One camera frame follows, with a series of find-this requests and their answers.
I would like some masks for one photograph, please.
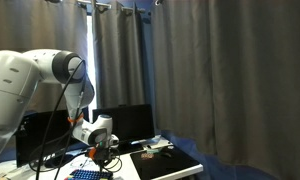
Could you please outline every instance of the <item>white table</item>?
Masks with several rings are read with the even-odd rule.
[[[155,138],[140,142],[144,149],[148,149],[147,145],[149,145],[152,149],[153,148],[159,148],[166,145],[171,145],[166,139],[156,136]],[[133,161],[130,157],[130,154],[124,154],[120,156],[120,159],[122,161],[122,168],[120,171],[113,174],[114,180],[140,180],[138,172],[136,171]],[[116,163],[117,160],[114,160],[111,162],[108,167],[111,167],[112,164]],[[116,165],[113,169],[113,171],[116,170],[116,168],[119,168],[120,163]],[[98,170],[99,167],[94,164],[94,162],[90,159],[87,159],[87,157],[79,156],[76,159],[72,160],[70,163],[66,164],[60,169],[58,180],[64,180],[65,177],[67,177],[72,171],[76,169],[86,169],[86,170]],[[191,168],[187,168],[175,173],[167,174],[165,176],[161,176],[159,178],[156,178],[156,180],[171,180],[171,179],[179,179],[186,176],[190,176],[196,173],[199,173],[203,171],[203,166],[201,164],[193,166]],[[53,170],[50,172],[44,172],[40,173],[40,180],[47,180],[47,179],[54,179],[54,176],[56,174],[57,170]],[[21,168],[16,168],[16,161],[7,161],[0,163],[0,176],[5,177],[6,179],[11,180],[35,180],[36,173],[32,171],[29,166],[23,166]]]

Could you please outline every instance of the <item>computer monitor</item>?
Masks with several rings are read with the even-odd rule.
[[[48,126],[48,121],[50,119],[52,112],[28,112],[22,122],[19,125],[17,132],[15,133],[16,138],[16,160],[17,167],[21,167],[29,162],[36,162],[41,153],[40,147],[44,133]],[[50,166],[58,165],[60,157],[67,143],[68,136],[66,135],[70,129],[70,123],[67,120],[68,112],[67,110],[58,110],[54,113],[51,125],[48,131],[46,142],[53,141],[65,135],[60,141],[53,141],[45,145],[44,156],[49,156],[51,154],[56,154],[55,159],[50,159],[48,162]],[[76,144],[79,146],[84,146],[80,141],[71,138],[70,145]]]
[[[119,138],[120,154],[142,150],[140,144],[132,142],[155,136],[150,104],[94,109],[92,114],[94,121],[101,114],[112,117],[112,134]]]

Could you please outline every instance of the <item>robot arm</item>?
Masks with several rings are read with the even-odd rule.
[[[85,66],[77,54],[49,49],[25,53],[0,51],[0,153],[20,124],[38,83],[64,87],[71,75],[64,95],[69,118],[77,119],[76,114],[94,97]],[[111,140],[111,118],[99,117],[93,125],[82,119],[76,123],[73,137],[88,145],[105,140],[105,148],[111,146],[107,143]]]

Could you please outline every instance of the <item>curtain rod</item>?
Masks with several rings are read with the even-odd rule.
[[[90,0],[77,0],[78,3],[81,3],[81,4],[91,4],[91,1]],[[111,9],[111,4],[104,4],[104,3],[96,3],[97,6],[105,6],[107,7],[108,9]],[[128,7],[122,7],[121,8],[122,10],[129,10],[129,11],[133,11],[133,8],[128,8]],[[146,10],[145,9],[139,9],[138,8],[138,12],[139,13],[145,13]]]

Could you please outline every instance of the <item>gray curtain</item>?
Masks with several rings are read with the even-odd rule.
[[[87,57],[86,11],[76,0],[0,0],[0,50],[60,49]],[[52,111],[60,85],[39,84],[30,110]],[[65,102],[59,109],[65,109]]]
[[[163,0],[152,24],[159,128],[300,179],[300,0]]]
[[[145,103],[141,18],[122,7],[92,12],[98,108]]]

